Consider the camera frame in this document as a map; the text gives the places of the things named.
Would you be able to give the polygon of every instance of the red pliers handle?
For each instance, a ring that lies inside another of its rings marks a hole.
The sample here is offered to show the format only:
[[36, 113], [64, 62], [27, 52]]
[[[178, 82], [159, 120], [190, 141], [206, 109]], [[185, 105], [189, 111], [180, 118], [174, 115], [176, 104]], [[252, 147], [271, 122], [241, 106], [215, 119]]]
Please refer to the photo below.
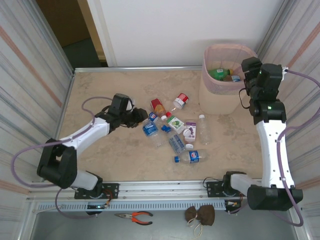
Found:
[[148, 211], [138, 211], [138, 212], [133, 212], [132, 214], [132, 222], [134, 223], [137, 223], [139, 225], [142, 225], [142, 226], [148, 226], [148, 225], [151, 225], [152, 224], [152, 221], [140, 221], [138, 219], [136, 219], [135, 217], [136, 216], [139, 216], [139, 215], [149, 215], [150, 217], [153, 216], [153, 214], [151, 212], [148, 212]]

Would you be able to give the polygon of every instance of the marble surface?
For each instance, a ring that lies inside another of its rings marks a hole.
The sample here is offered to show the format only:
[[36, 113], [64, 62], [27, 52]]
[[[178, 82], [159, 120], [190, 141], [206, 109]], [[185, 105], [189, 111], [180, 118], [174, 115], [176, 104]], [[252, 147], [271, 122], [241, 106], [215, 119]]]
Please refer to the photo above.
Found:
[[[158, 97], [168, 108], [172, 100], [185, 91], [190, 94], [190, 101], [176, 116], [182, 121], [198, 119], [203, 113], [199, 106], [200, 79], [200, 71], [77, 73], [60, 137], [68, 136], [91, 120], [89, 114], [81, 110], [84, 100], [94, 96], [112, 98], [116, 93], [133, 97], [138, 108], [149, 112], [151, 99]], [[94, 99], [85, 106], [98, 113], [110, 103]], [[201, 180], [222, 178], [226, 171], [244, 171], [252, 178], [261, 178], [260, 140], [249, 111], [238, 106], [232, 114], [206, 117], [213, 141], [204, 146], [196, 139], [194, 144], [196, 150], [207, 149], [209, 160], [206, 162], [174, 163], [175, 153], [169, 144], [153, 147], [139, 125], [119, 127], [99, 139], [78, 158], [78, 168], [97, 174], [104, 181]]]

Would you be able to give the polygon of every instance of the pliers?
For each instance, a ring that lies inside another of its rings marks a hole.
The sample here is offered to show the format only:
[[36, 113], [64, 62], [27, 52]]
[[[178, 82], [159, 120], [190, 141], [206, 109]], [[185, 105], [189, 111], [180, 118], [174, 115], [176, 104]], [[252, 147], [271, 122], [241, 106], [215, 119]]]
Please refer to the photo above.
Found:
[[135, 217], [138, 215], [149, 215], [150, 217], [153, 216], [153, 214], [148, 211], [138, 211], [138, 212], [133, 212], [132, 214], [130, 214], [130, 213], [116, 213], [115, 214], [115, 216], [123, 218], [123, 219], [131, 219], [132, 222], [137, 223], [142, 226], [147, 226], [147, 225], [152, 224], [152, 221], [140, 221], [140, 220], [136, 219]]

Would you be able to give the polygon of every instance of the white wall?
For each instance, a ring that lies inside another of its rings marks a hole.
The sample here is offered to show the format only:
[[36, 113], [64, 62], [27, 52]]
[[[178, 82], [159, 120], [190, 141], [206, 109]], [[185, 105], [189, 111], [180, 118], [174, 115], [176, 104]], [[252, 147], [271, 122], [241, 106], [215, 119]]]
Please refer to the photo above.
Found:
[[88, 0], [109, 66], [201, 65], [214, 43], [257, 50], [283, 0]]

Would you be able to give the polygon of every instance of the doorway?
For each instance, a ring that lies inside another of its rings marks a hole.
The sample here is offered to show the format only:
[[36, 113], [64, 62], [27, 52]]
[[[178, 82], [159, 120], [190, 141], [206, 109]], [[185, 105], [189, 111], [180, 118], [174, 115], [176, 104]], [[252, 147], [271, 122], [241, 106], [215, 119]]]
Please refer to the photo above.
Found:
[[86, 0], [36, 0], [73, 69], [107, 67]]

